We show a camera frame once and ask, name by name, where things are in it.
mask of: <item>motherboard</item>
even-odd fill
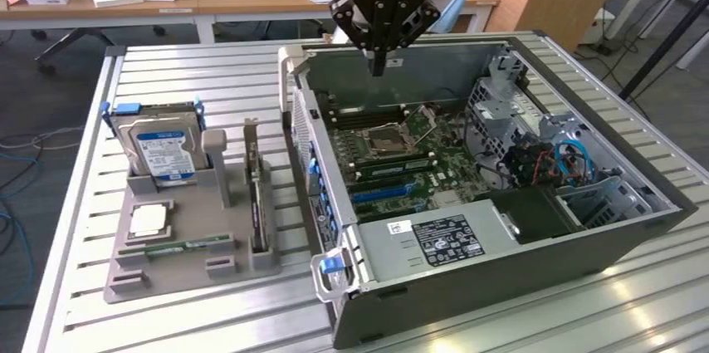
[[[337,119],[329,129],[360,223],[472,202],[496,187],[476,171],[456,113],[436,104],[399,111],[400,118]]]

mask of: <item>wooden desk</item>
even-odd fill
[[[463,14],[473,17],[469,32],[481,32],[499,0],[468,0]],[[116,27],[192,23],[200,42],[213,43],[215,22],[329,18],[328,6],[311,0],[176,0],[95,8],[92,0],[67,6],[31,6],[20,2],[0,7],[0,30],[63,27]]]

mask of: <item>hard drive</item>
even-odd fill
[[[134,176],[154,176],[162,187],[195,181],[195,171],[209,166],[202,149],[203,111],[200,102],[119,104],[108,123],[122,142]]]

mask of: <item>metal slotted table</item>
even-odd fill
[[[708,351],[709,173],[548,38],[513,34],[700,211],[604,273],[347,352]],[[131,47],[107,56],[24,352],[333,351],[327,310],[313,293],[280,124],[276,52],[288,43],[293,41]],[[565,110],[535,76],[529,89],[549,111]],[[244,119],[260,120],[260,148],[273,166],[284,271],[249,282],[108,305],[102,288],[128,162],[102,125],[99,106],[104,100],[158,104],[196,96],[205,102],[207,126],[227,130],[227,160],[240,161],[244,154]]]

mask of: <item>power supply label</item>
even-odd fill
[[[192,155],[182,148],[187,142],[184,131],[143,133],[138,140],[151,174],[158,179],[183,180],[194,176]]]
[[[413,233],[424,250],[425,260],[433,267],[485,254],[461,214],[413,224]]]

